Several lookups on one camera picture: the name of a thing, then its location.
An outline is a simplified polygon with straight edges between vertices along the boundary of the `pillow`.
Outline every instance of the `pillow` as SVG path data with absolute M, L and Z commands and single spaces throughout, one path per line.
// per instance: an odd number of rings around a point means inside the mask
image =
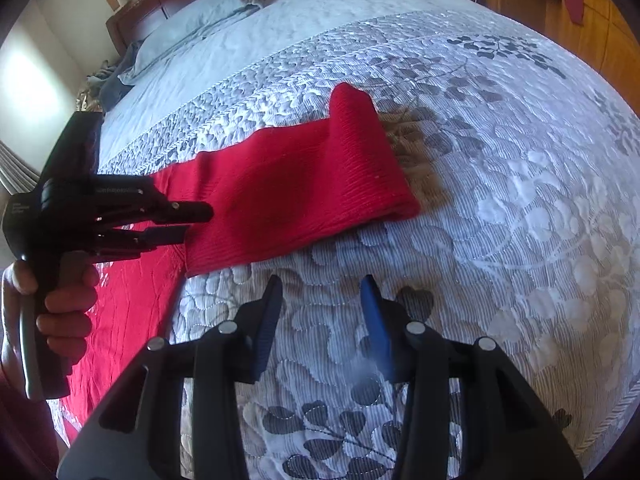
M 226 20 L 261 8 L 261 0 L 196 0 L 190 3 L 146 38 L 135 65 L 120 74 L 120 81 L 134 85 L 159 60 L 167 58 L 186 44 L 202 40 L 220 30 Z M 235 21 L 237 19 L 231 19 L 227 26 Z
M 100 87 L 100 93 L 98 94 L 98 102 L 105 112 L 110 112 L 114 109 L 122 98 L 129 93 L 129 90 L 133 86 L 127 86 L 123 84 L 118 76 L 125 70 L 131 68 L 136 62 L 136 54 L 142 45 L 141 41 L 135 41 L 127 47 L 127 51 L 122 57 L 122 61 L 117 66 L 116 70 L 106 79 Z

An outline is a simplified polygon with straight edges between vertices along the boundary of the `wall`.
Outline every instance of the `wall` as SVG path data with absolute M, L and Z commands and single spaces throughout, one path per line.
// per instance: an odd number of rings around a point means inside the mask
M 118 57 L 105 22 L 113 11 L 106 0 L 35 0 L 50 30 L 80 70 L 91 74 Z
M 83 79 L 32 0 L 0 47 L 0 140 L 40 171 Z

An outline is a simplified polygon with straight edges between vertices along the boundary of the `hand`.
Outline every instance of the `hand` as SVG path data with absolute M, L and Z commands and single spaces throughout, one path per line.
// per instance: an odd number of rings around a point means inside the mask
M 47 344 L 55 353 L 76 364 L 86 352 L 86 338 L 91 332 L 91 320 L 85 314 L 97 299 L 95 286 L 98 272 L 88 265 L 82 283 L 50 292 L 45 299 L 49 314 L 41 314 L 36 325 L 48 336 Z M 28 296 L 38 288 L 31 269 L 24 261 L 17 261 L 2 275 L 2 368 L 11 385 L 24 393 L 24 372 L 20 354 L 20 295 Z

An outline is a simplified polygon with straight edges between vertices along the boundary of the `finger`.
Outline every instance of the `finger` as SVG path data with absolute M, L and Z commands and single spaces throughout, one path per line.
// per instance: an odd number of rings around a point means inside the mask
M 44 335 L 56 337 L 87 337 L 92 328 L 91 320 L 80 312 L 40 314 L 36 325 Z
M 84 270 L 84 274 L 82 274 L 82 282 L 86 286 L 97 286 L 98 283 L 100 283 L 100 274 L 98 273 L 98 269 L 92 265 L 87 265 Z
M 29 265 L 23 260 L 12 263 L 4 270 L 2 282 L 3 288 L 6 284 L 24 296 L 33 294 L 38 288 L 38 282 L 36 282 Z
M 98 296 L 95 289 L 86 285 L 69 285 L 47 294 L 44 304 L 52 314 L 85 312 L 94 306 Z
M 77 364 L 86 352 L 86 341 L 78 337 L 47 337 L 47 344 L 56 354 Z

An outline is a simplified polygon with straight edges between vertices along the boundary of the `wooden wardrobe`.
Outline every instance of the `wooden wardrobe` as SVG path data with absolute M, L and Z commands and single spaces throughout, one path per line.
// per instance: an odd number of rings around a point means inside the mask
M 562 0 L 478 0 L 533 28 L 597 70 L 640 116 L 640 44 L 611 0 L 584 0 L 575 25 Z

